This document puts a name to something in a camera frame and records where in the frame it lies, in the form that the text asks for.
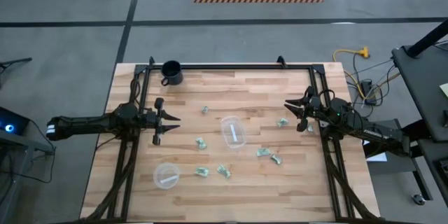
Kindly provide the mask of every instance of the black mug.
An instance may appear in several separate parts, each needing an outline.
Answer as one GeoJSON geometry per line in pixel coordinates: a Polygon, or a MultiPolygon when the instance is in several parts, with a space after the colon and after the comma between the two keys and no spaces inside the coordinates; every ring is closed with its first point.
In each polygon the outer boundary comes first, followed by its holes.
{"type": "Polygon", "coordinates": [[[162,65],[163,79],[160,82],[162,86],[179,85],[183,80],[181,63],[176,60],[170,60],[162,65]]]}

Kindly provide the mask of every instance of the black metal frame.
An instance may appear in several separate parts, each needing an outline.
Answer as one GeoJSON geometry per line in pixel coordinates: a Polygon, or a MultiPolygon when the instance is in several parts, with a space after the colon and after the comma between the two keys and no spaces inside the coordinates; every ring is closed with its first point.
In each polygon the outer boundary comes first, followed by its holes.
{"type": "MultiPolygon", "coordinates": [[[[138,80],[140,74],[144,73],[143,85],[140,94],[140,105],[139,112],[142,113],[145,107],[146,100],[146,92],[149,84],[149,77],[152,70],[160,70],[162,68],[161,64],[155,64],[153,58],[150,58],[150,63],[148,65],[138,64],[134,69],[134,77],[138,80]]],[[[182,64],[182,69],[184,70],[198,70],[198,69],[206,69],[206,70],[215,70],[215,69],[226,69],[226,70],[238,70],[238,69],[294,69],[294,70],[306,70],[309,72],[309,78],[311,81],[311,86],[318,89],[316,74],[321,79],[321,85],[323,90],[328,89],[328,84],[326,80],[325,69],[322,64],[286,64],[283,57],[280,56],[277,60],[277,63],[272,64],[182,64]]],[[[136,97],[137,84],[134,83],[131,86],[131,92],[129,95],[129,101],[133,102],[136,97]]],[[[324,94],[325,102],[329,105],[330,95],[326,92],[324,94]]],[[[120,150],[118,153],[117,165],[115,168],[115,176],[113,179],[113,185],[111,190],[108,192],[107,196],[104,198],[103,202],[100,204],[102,210],[97,212],[95,216],[89,216],[84,219],[80,219],[82,223],[121,223],[127,221],[127,213],[129,209],[130,196],[132,191],[132,179],[134,176],[134,168],[137,160],[137,151],[139,146],[139,135],[140,129],[138,129],[133,135],[132,139],[122,139],[120,150]],[[132,143],[131,151],[129,155],[129,160],[126,166],[123,168],[126,156],[126,150],[128,148],[128,143],[132,143]],[[125,191],[122,198],[122,209],[120,213],[120,217],[116,217],[116,205],[117,205],[117,195],[119,189],[123,186],[123,183],[126,181],[125,191]],[[108,209],[107,215],[105,219],[101,219],[104,215],[105,210],[108,209]]],[[[335,177],[330,170],[330,165],[333,164],[333,160],[331,158],[330,147],[328,144],[328,139],[321,135],[321,143],[323,149],[323,156],[325,159],[326,169],[327,169],[327,177],[328,177],[328,185],[330,189],[330,196],[332,201],[332,209],[335,215],[336,221],[347,221],[354,219],[354,208],[353,204],[349,200],[349,197],[344,194],[345,204],[347,208],[348,218],[342,217],[340,203],[337,196],[337,189],[335,183],[335,177]]],[[[344,159],[342,157],[342,149],[339,141],[333,141],[335,146],[335,157],[337,161],[337,169],[339,171],[339,175],[347,182],[347,174],[344,166],[344,159]]]]}

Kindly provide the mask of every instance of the black pole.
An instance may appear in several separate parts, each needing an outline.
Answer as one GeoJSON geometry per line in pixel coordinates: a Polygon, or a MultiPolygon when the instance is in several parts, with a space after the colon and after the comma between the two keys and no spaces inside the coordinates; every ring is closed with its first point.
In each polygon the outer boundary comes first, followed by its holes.
{"type": "Polygon", "coordinates": [[[439,24],[434,30],[424,36],[420,41],[415,43],[410,48],[405,51],[409,57],[417,58],[421,52],[426,50],[428,47],[435,44],[441,38],[448,34],[448,20],[445,20],[442,24],[439,24]]]}

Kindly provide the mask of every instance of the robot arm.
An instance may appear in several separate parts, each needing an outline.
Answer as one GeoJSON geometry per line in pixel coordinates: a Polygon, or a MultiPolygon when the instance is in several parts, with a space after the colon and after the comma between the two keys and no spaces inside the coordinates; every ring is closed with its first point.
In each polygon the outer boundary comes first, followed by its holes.
{"type": "Polygon", "coordinates": [[[391,129],[362,117],[353,109],[351,103],[340,98],[333,98],[329,107],[321,103],[320,96],[315,94],[313,87],[308,87],[301,99],[286,100],[285,107],[289,109],[300,123],[297,131],[303,132],[308,125],[307,118],[320,120],[322,135],[330,139],[340,140],[348,134],[359,139],[380,143],[385,150],[400,156],[410,154],[410,140],[400,129],[391,129]]]}
{"type": "Polygon", "coordinates": [[[154,103],[157,112],[151,108],[145,113],[138,113],[133,103],[120,104],[113,112],[97,117],[69,118],[54,117],[47,124],[46,135],[51,141],[67,139],[76,134],[112,133],[123,138],[134,133],[135,129],[155,129],[153,144],[160,145],[160,135],[179,127],[179,125],[162,125],[162,119],[180,120],[163,110],[163,99],[154,103]]]}

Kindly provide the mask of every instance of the mug handle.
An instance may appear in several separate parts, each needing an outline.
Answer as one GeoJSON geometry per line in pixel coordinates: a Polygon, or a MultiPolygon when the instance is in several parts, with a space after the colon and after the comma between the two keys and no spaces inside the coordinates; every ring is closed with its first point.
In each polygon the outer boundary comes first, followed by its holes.
{"type": "Polygon", "coordinates": [[[168,78],[167,77],[163,78],[163,80],[160,81],[160,84],[162,84],[162,86],[164,86],[164,87],[168,86],[168,84],[169,84],[168,78]]]}

